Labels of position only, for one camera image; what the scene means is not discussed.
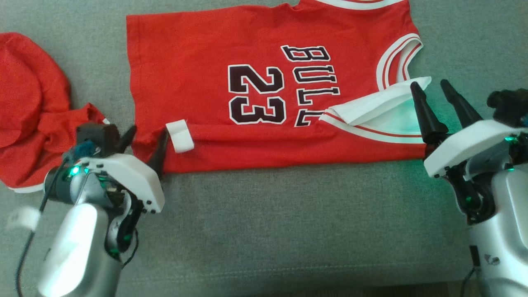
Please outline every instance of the black cable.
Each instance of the black cable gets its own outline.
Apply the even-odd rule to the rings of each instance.
[[[134,255],[136,255],[137,249],[139,248],[139,235],[137,232],[137,228],[134,228],[134,235],[136,236],[136,246],[134,247],[134,251],[132,252],[132,255],[130,255],[130,258],[128,258],[128,260],[123,263],[123,268],[125,268],[125,266],[127,266],[127,264],[132,261],[132,258],[134,258]]]
[[[473,269],[471,269],[471,271],[464,278],[464,281],[462,282],[462,287],[460,287],[460,297],[464,297],[464,294],[466,293],[467,282],[469,281],[469,279],[471,278],[473,273],[475,273],[476,270],[477,268],[473,267]]]
[[[62,170],[62,168],[66,165],[68,162],[68,159],[62,160],[61,165],[53,175],[53,178],[51,179],[50,188],[46,191],[44,189],[44,198],[42,198],[42,202],[40,203],[39,211],[42,214],[44,211],[44,208],[46,207],[46,203],[48,202],[48,197],[50,196],[51,187],[57,182],[57,178],[59,178],[59,172]],[[26,245],[24,246],[24,250],[22,251],[22,256],[20,256],[20,261],[18,262],[18,268],[16,269],[16,276],[15,276],[15,284],[16,284],[16,293],[18,294],[18,297],[24,297],[22,295],[22,285],[20,281],[20,276],[22,274],[22,268],[24,267],[24,262],[26,260],[27,252],[30,249],[31,242],[33,241],[33,237],[35,237],[35,231],[31,231],[29,237],[27,238]]]

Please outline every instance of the gray couch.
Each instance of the gray couch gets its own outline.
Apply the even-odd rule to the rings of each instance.
[[[74,107],[92,102],[125,129],[134,121],[125,15],[279,3],[4,0],[0,31],[25,34],[55,58]],[[527,86],[526,1],[412,0],[411,7],[425,48],[410,72],[433,77],[430,103],[452,131],[459,125],[441,78],[486,117],[491,91]],[[122,273],[119,297],[440,282],[459,280],[471,267],[452,191],[429,179],[420,160],[170,175],[163,187],[164,212],[140,220],[139,251]],[[3,185],[0,197],[2,222],[41,200]],[[37,296],[38,271],[29,267],[40,266],[67,209],[50,203],[45,211],[23,273],[26,296]],[[0,235],[0,296],[13,297],[27,232],[0,228]]]

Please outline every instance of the red jersey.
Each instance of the red jersey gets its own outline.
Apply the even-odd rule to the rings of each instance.
[[[90,103],[71,110],[70,84],[30,38],[0,33],[0,180],[18,193],[42,191],[44,178],[75,145],[77,126],[105,121]]]
[[[168,172],[423,157],[412,102],[354,126],[331,109],[409,78],[408,0],[129,15],[127,47],[134,153],[148,159],[179,120],[194,141],[167,149]]]

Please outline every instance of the basketball jersey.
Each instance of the basketball jersey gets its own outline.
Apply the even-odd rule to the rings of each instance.
[[[333,108],[408,80],[421,47],[408,0],[129,15],[134,154],[147,160],[183,122],[194,149],[177,153],[172,134],[167,172],[423,157],[411,100],[354,125]]]

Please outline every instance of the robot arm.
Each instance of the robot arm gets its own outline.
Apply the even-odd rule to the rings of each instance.
[[[145,164],[122,154],[134,133],[132,127],[119,139],[114,125],[81,126],[78,144],[93,141],[99,152],[46,177],[50,199],[73,207],[44,261],[38,283],[43,296],[115,296],[123,267],[120,254],[130,247],[140,215],[158,214],[165,203],[159,179],[168,134],[162,132]],[[57,182],[50,184],[55,174]]]
[[[411,85],[423,164],[455,191],[481,294],[528,296],[528,91],[492,93],[494,119],[483,120],[447,80],[440,84],[463,128],[448,134],[420,86]]]

